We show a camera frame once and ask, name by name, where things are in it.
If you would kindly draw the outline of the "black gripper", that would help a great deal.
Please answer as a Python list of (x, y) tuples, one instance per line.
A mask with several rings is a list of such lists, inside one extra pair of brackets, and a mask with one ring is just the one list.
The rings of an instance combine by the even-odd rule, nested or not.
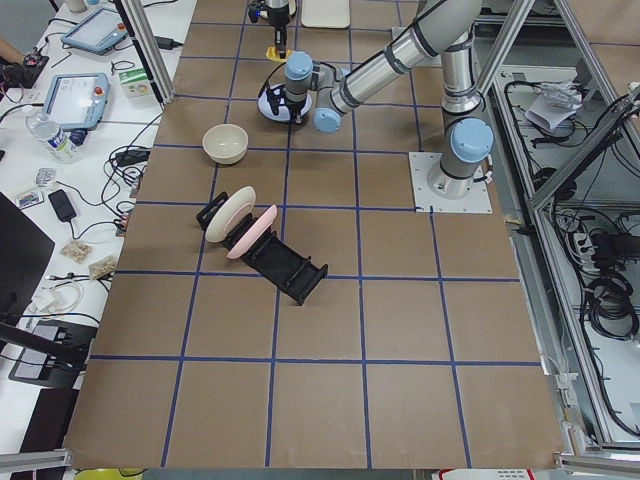
[(253, 0), (248, 4), (248, 18), (257, 23), (262, 12), (266, 13), (269, 24), (274, 27), (274, 52), (277, 58), (287, 55), (287, 28), (290, 22), (293, 1)]
[(302, 119), (306, 115), (306, 101), (291, 100), (290, 98), (287, 97), (285, 88), (284, 88), (284, 94), (286, 98), (285, 104), (289, 108), (291, 113), (291, 121), (288, 123), (300, 124), (302, 122)]

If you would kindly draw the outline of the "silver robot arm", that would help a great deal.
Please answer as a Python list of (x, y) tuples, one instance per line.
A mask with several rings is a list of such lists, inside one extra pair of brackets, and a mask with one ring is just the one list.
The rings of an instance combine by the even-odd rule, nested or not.
[(247, 16), (251, 23), (257, 23), (262, 13), (266, 14), (269, 25), (274, 29), (273, 46), (267, 49), (267, 57), (285, 62), (287, 50), (287, 25), (291, 21), (288, 0), (255, 0), (248, 4)]
[(427, 175), (438, 196), (457, 200), (471, 189), (474, 175), (492, 148), (491, 127), (476, 118), (482, 97), (473, 77), (472, 26), (480, 14), (479, 1), (427, 1), (412, 22), (379, 52), (352, 71), (314, 60), (303, 51), (286, 52), (286, 1), (256, 1), (249, 17), (266, 11), (275, 29), (275, 49), (283, 59), (283, 83), (263, 84), (260, 113), (276, 122), (299, 124), (306, 113), (315, 128), (333, 133), (344, 116), (426, 58), (438, 57), (444, 83), (442, 112), (446, 149)]

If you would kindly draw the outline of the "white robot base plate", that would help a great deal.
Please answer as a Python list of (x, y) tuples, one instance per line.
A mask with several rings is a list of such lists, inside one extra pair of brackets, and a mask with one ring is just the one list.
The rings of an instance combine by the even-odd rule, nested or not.
[(418, 213), (492, 214), (488, 184), (482, 165), (468, 180), (436, 178), (439, 152), (409, 152), (409, 170)]

